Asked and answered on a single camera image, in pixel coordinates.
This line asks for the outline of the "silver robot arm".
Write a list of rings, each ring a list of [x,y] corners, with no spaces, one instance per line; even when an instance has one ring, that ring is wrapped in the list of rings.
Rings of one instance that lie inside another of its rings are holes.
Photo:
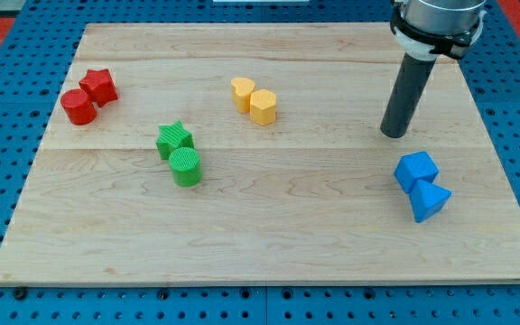
[[[390,29],[421,61],[463,59],[483,32],[485,0],[393,0]]]

